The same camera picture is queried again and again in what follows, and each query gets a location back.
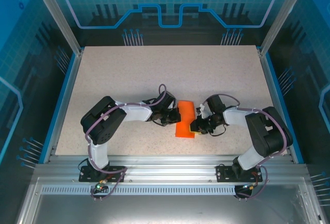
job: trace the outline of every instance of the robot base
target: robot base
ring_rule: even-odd
[[[118,171],[124,169],[124,166],[106,166],[103,170],[106,171]],[[99,182],[101,180],[107,179],[108,182],[116,183],[120,177],[120,173],[117,174],[105,174],[100,171],[95,170],[89,163],[87,166],[82,166],[79,175],[79,182]]]
[[[257,168],[251,168],[250,170],[244,171],[244,174],[239,178],[236,177],[232,166],[219,165],[216,166],[216,175],[218,183],[254,183],[256,178],[253,176],[252,172],[258,174],[258,182],[262,182],[261,170]]]

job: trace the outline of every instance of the orange block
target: orange block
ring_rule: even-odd
[[[195,120],[194,103],[191,101],[179,101],[177,107],[181,115],[181,122],[176,124],[175,137],[195,138],[195,133],[190,132],[190,124]]]

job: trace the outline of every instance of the speckled tabletop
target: speckled tabletop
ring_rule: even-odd
[[[255,46],[86,47],[56,154],[87,155],[80,120],[102,97],[140,102],[157,97],[161,83],[177,99],[195,106],[214,93],[235,96],[241,107],[272,105]],[[223,102],[234,104],[225,98]],[[160,127],[133,121],[121,124],[109,141],[108,154],[229,155],[251,145],[248,130],[239,126],[229,126],[220,137],[188,139],[175,137],[175,124]]]

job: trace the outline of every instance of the purple cable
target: purple cable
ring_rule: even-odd
[[[279,132],[281,133],[282,135],[282,138],[283,138],[283,147],[282,149],[277,152],[277,153],[273,153],[271,154],[270,156],[267,156],[264,160],[262,160],[258,165],[257,167],[260,167],[261,164],[265,163],[267,160],[269,160],[270,158],[274,157],[274,156],[277,156],[277,155],[281,155],[287,148],[287,137],[285,136],[284,134],[284,131],[282,130],[281,126],[279,125],[278,122],[276,122],[276,120],[268,113],[264,112],[263,110],[261,109],[248,109],[248,108],[237,108],[238,110],[242,110],[242,111],[252,111],[254,113],[261,113],[263,115],[265,115],[266,117],[268,117],[274,124],[275,126],[278,128]]]
[[[213,94],[213,95],[209,96],[202,104],[204,105],[209,98],[212,98],[212,97],[215,97],[215,96],[226,96],[226,97],[229,97],[231,99],[234,99],[237,102],[236,107],[238,107],[241,104],[241,102],[239,102],[239,100],[237,98],[235,98],[235,97],[233,97],[231,95],[228,95],[228,94],[224,94],[224,93]]]
[[[105,195],[104,197],[100,197],[100,200],[101,200],[101,201],[102,201],[103,199],[108,198],[108,197],[114,192],[114,190],[117,188],[119,182],[120,182],[121,179],[124,177],[124,175],[125,175],[125,173],[123,172],[123,174],[120,175],[118,181],[116,182],[116,184],[114,185],[114,187],[112,188],[112,190],[111,190],[107,195]],[[91,191],[91,197],[94,198],[94,199],[97,199],[97,198],[95,197],[95,195],[94,195],[93,190]]]
[[[107,112],[105,112],[99,119],[97,119],[96,122],[93,123],[92,126],[90,126],[90,128],[87,130],[87,132],[85,133],[85,139],[86,141],[88,142],[88,157],[89,157],[89,161],[90,163],[92,164],[92,166],[102,172],[102,173],[105,173],[105,174],[116,174],[116,173],[120,173],[120,172],[124,172],[127,170],[127,168],[124,168],[124,169],[121,169],[121,170],[118,170],[118,171],[105,171],[105,170],[102,170],[101,168],[99,168],[93,161],[92,159],[92,152],[91,152],[91,141],[89,140],[88,138],[88,135],[91,133],[91,131],[93,130],[93,128],[95,128],[96,125],[98,125],[107,115],[109,115],[111,112],[113,112],[114,110],[120,108],[120,107],[123,107],[123,106],[126,106],[126,105],[134,105],[134,106],[142,106],[142,107],[151,107],[151,106],[154,106],[154,105],[157,105],[159,104],[165,97],[166,95],[166,92],[167,92],[167,88],[166,88],[166,85],[164,84],[160,84],[159,85],[159,88],[158,88],[158,92],[160,94],[160,88],[164,86],[164,92],[163,92],[163,95],[161,96],[161,98],[155,102],[155,103],[152,103],[152,104],[140,104],[140,103],[126,103],[126,104],[120,104],[120,105],[117,105],[113,108],[111,108],[110,110],[108,110]]]
[[[238,194],[240,194],[242,196],[245,196],[245,197],[248,197],[249,199],[254,199],[264,191],[264,189],[265,189],[265,187],[268,183],[268,171],[267,171],[265,166],[260,166],[260,167],[262,167],[265,170],[265,174],[266,174],[265,183],[263,184],[261,190],[257,194],[255,194],[254,196],[249,196],[248,194],[244,194],[244,193],[238,193]]]
[[[156,104],[159,104],[165,97],[166,95],[166,92],[167,92],[167,88],[166,88],[166,85],[165,84],[160,84],[159,87],[158,87],[158,93],[160,94],[160,89],[161,87],[164,87],[164,92],[163,92],[163,95],[161,96],[161,98],[155,102],[155,103],[152,103],[152,104],[140,104],[140,103],[126,103],[126,104],[120,104],[120,105],[117,105],[113,108],[111,108],[110,110],[108,110],[107,112],[105,112],[99,119],[97,119],[97,121],[95,121],[93,123],[93,125],[90,126],[90,128],[87,130],[87,132],[85,133],[85,139],[86,141],[88,142],[88,158],[89,158],[89,161],[90,163],[92,164],[92,166],[102,172],[102,173],[105,173],[105,174],[116,174],[116,173],[121,173],[121,176],[119,177],[118,181],[116,182],[116,184],[114,185],[113,189],[109,192],[109,194],[107,194],[106,196],[104,196],[103,198],[100,198],[100,200],[102,199],[105,199],[107,197],[109,197],[113,192],[114,190],[116,189],[116,187],[118,186],[119,182],[121,181],[121,179],[125,176],[126,174],[126,171],[127,171],[127,167],[125,167],[124,169],[121,169],[121,170],[117,170],[117,171],[106,171],[106,170],[102,170],[101,168],[99,168],[95,162],[93,161],[93,158],[92,158],[92,152],[91,152],[91,141],[89,140],[88,138],[88,135],[91,133],[91,131],[93,130],[93,128],[95,128],[95,126],[97,126],[107,115],[109,115],[111,112],[113,112],[114,110],[120,108],[120,107],[123,107],[123,106],[126,106],[126,105],[134,105],[134,106],[142,106],[142,107],[151,107],[151,106],[154,106]],[[91,197],[93,197],[94,199],[96,199],[94,197],[94,193],[93,191],[91,191]]]

